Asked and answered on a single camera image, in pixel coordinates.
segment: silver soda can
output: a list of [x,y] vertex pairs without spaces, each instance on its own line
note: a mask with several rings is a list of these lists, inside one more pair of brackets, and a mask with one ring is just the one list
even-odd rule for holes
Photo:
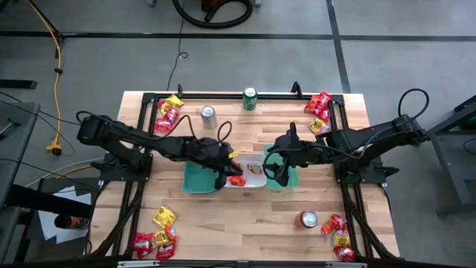
[[216,127],[216,114],[215,109],[211,106],[205,106],[202,108],[202,120],[203,126],[206,130],[213,130]]

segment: gray floor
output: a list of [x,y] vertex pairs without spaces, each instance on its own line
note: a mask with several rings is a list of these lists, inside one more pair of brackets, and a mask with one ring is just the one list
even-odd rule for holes
[[[472,0],[335,0],[341,34],[476,35],[476,3]],[[1,29],[43,31],[35,14],[20,1],[0,13]],[[144,1],[37,0],[50,20],[63,31],[140,31],[176,33],[180,17],[170,1],[151,9]],[[187,10],[203,16],[195,1]],[[325,0],[263,0],[243,25],[219,33],[330,34]],[[229,4],[217,19],[239,14]],[[185,23],[185,33],[210,32]],[[74,120],[81,109],[114,117],[122,92],[163,90],[177,53],[177,39],[68,39],[63,49],[64,74],[59,84],[63,118]],[[410,88],[428,91],[431,104],[419,118],[430,128],[476,91],[476,46],[473,42],[343,42],[352,93],[363,93],[372,124],[396,117],[400,95]],[[287,92],[300,82],[305,92],[342,92],[332,41],[185,39],[171,89]],[[55,113],[54,46],[49,38],[0,36],[0,77],[37,80],[36,90],[5,90],[24,101],[42,104]],[[409,96],[404,110],[415,113],[423,98]],[[24,160],[46,169],[102,155],[79,145],[76,126],[62,133],[74,145],[73,157],[45,153],[54,131],[39,121]],[[63,142],[65,152],[69,149]],[[474,215],[438,219],[434,210],[451,205],[451,183],[441,175],[430,144],[402,147],[384,155],[386,165],[400,173],[389,179],[393,224],[402,257],[412,261],[474,267]],[[24,167],[17,183],[42,175]],[[81,176],[93,176],[86,171]]]

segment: teal plastic tray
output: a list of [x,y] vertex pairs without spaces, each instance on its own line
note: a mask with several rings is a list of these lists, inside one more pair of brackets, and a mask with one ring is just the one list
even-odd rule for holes
[[[268,155],[268,149],[271,148],[273,145],[272,144],[268,144],[265,146],[265,150],[264,150],[264,154],[265,156]],[[273,163],[276,163],[278,165],[282,165],[283,164],[283,158],[280,157],[279,154],[275,153],[273,154],[272,156],[269,157],[268,159],[268,163],[266,164],[273,164]],[[272,171],[268,171],[268,174],[270,176],[273,176],[274,175],[274,172]],[[281,185],[279,185],[279,183],[277,183],[275,180],[272,180],[272,179],[268,179],[267,181],[267,186],[268,186],[268,189],[269,190],[280,190],[280,189],[287,189],[287,188],[293,188],[293,187],[296,187],[299,185],[299,176],[298,176],[298,173],[296,172],[296,169],[293,168],[293,167],[290,167],[288,169],[288,172],[289,172],[289,181],[288,181],[288,186],[286,187],[283,187]]]
[[190,194],[208,194],[215,191],[218,174],[193,162],[185,162],[184,183],[181,189]]

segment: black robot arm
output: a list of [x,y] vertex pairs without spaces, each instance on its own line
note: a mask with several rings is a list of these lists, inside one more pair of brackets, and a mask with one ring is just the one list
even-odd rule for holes
[[242,169],[229,157],[233,149],[227,142],[214,138],[197,139],[194,136],[151,136],[122,122],[113,121],[108,116],[89,114],[81,122],[77,139],[83,144],[101,146],[129,170],[141,171],[146,166],[149,154],[142,153],[138,148],[128,148],[122,141],[156,150],[174,162],[191,161],[217,171],[217,190],[225,185],[227,176],[242,174]]
[[[290,123],[286,134],[276,138],[273,147],[269,148],[263,168],[269,179],[284,187],[288,185],[289,167],[334,164],[342,166],[342,175],[353,174],[369,167],[375,158],[394,147],[417,146],[425,140],[425,131],[407,115],[362,130],[333,130],[317,135],[316,142],[299,140],[295,123]],[[267,163],[273,153],[283,158],[282,165]]]

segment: wooden tabletop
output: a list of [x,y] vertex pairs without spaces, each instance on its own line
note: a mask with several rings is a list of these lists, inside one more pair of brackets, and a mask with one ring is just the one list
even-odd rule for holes
[[[118,120],[136,126],[142,94],[124,92]],[[363,95],[347,94],[344,99],[350,128],[358,130],[368,127]],[[227,141],[238,151],[263,152],[266,144],[273,144],[276,137],[286,132],[291,121],[296,123],[301,140],[315,140],[306,128],[315,116],[303,112],[306,104],[304,100],[258,100],[254,111],[243,110],[240,100],[185,99],[184,102],[180,115],[190,115],[198,137],[216,137],[216,130],[203,128],[200,109],[204,105],[211,105],[216,110],[218,125],[231,121],[233,132]],[[187,122],[182,122],[173,135],[190,135]],[[167,205],[177,214],[174,226],[179,242],[173,257],[175,259],[337,260],[331,247],[331,235],[321,234],[321,226],[332,214],[345,215],[341,189],[335,183],[332,165],[297,168],[297,174],[299,186],[291,189],[223,188],[212,194],[187,194],[181,189],[184,163],[168,161],[155,153],[137,232],[161,231],[152,217],[161,205]],[[123,182],[111,182],[100,195],[91,223],[93,248],[99,246],[117,222],[123,188]],[[399,255],[382,189],[376,185],[362,185],[361,188],[370,227],[390,252]],[[295,228],[295,217],[302,210],[316,212],[316,228]],[[129,224],[130,220],[124,229],[121,252],[126,246]],[[361,230],[357,223],[356,233],[359,249],[364,254]]]

